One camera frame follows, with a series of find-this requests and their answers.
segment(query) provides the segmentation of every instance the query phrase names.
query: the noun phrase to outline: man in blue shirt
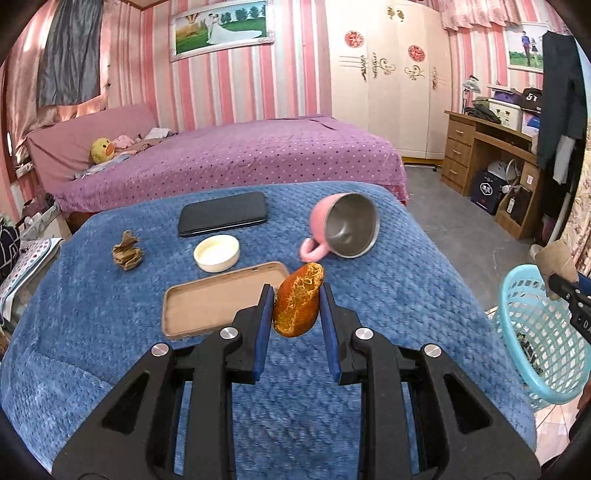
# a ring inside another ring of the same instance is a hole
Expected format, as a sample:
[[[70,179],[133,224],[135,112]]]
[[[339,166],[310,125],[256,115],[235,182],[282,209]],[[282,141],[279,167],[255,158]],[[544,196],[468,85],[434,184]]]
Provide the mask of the man in blue shirt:
[[[531,41],[530,38],[527,36],[527,33],[523,32],[521,36],[521,43],[523,45],[523,49],[525,50],[525,56],[527,57],[527,66],[531,67],[531,56],[530,56],[530,47]]]

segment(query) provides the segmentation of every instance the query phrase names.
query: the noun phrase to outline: pink mug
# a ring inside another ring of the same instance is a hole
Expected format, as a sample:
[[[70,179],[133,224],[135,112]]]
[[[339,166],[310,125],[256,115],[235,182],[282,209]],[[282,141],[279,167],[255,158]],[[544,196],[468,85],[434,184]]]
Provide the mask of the pink mug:
[[[318,262],[329,252],[357,258],[373,247],[379,232],[379,215],[365,195],[336,193],[316,204],[310,214],[310,230],[313,239],[307,238],[300,247],[303,262]]]

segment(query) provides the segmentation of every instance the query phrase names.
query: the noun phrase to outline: bride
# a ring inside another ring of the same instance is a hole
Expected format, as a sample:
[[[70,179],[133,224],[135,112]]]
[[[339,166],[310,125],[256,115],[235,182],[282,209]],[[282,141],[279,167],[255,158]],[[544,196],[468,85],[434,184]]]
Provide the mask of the bride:
[[[257,38],[262,35],[260,30],[244,30],[233,32],[227,30],[220,25],[220,17],[218,14],[213,16],[212,22],[212,34],[209,37],[207,43],[210,45],[217,45],[220,43],[227,43],[236,40],[249,40],[251,38]]]

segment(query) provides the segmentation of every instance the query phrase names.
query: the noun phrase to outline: blue blanket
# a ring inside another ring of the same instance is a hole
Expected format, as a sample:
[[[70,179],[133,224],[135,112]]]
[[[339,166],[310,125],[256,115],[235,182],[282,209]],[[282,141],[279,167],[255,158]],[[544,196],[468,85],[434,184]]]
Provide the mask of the blue blanket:
[[[381,187],[317,182],[214,190],[112,210],[91,218],[63,245],[0,372],[2,408],[46,468],[123,374],[166,340],[160,328],[166,289],[207,276],[192,257],[204,237],[177,236],[182,207],[253,190],[265,193],[269,220],[232,231],[242,249],[235,268],[278,260],[294,271],[316,202],[350,191],[372,197],[381,216],[372,250],[355,260],[329,255],[322,261],[337,303],[396,344],[441,345],[534,447],[533,412],[505,347],[405,207]],[[140,237],[145,252],[128,272],[113,263],[111,251],[126,229]],[[261,381],[234,388],[238,478],[355,478],[359,393],[357,386],[334,385],[320,322],[295,339],[271,332]]]

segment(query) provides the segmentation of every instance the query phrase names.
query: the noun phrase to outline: purple bedspread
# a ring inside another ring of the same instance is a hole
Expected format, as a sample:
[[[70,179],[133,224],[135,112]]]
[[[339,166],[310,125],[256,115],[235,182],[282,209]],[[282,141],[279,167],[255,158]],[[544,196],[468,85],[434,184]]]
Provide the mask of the purple bedspread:
[[[375,183],[407,199],[390,142],[327,116],[184,132],[54,196],[66,213],[94,213],[200,190],[315,180]]]

